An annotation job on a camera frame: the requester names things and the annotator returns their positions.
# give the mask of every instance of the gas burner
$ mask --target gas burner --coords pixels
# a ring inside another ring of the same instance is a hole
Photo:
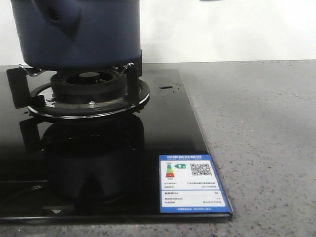
[[[149,87],[138,79],[133,64],[122,72],[116,69],[93,72],[57,72],[50,83],[29,92],[26,75],[36,69],[8,70],[16,108],[28,106],[34,116],[46,119],[90,119],[144,108],[149,100]]]

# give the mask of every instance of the gas stove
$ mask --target gas stove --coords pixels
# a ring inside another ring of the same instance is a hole
[[[231,218],[177,70],[144,70],[141,81],[118,87],[121,98],[110,98],[110,105],[95,99],[111,97],[103,94],[83,98],[80,107],[76,95],[65,103],[64,88],[52,92],[50,78],[69,82],[75,75],[87,84],[87,77],[106,81],[123,74],[46,72],[33,79],[28,73],[38,72],[10,69],[10,85],[5,73],[0,78],[1,223]],[[22,87],[32,92],[17,98]]]

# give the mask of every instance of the gray countertop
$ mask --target gray countertop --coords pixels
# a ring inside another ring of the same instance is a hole
[[[178,69],[234,208],[209,224],[0,226],[0,236],[316,236],[316,60]]]

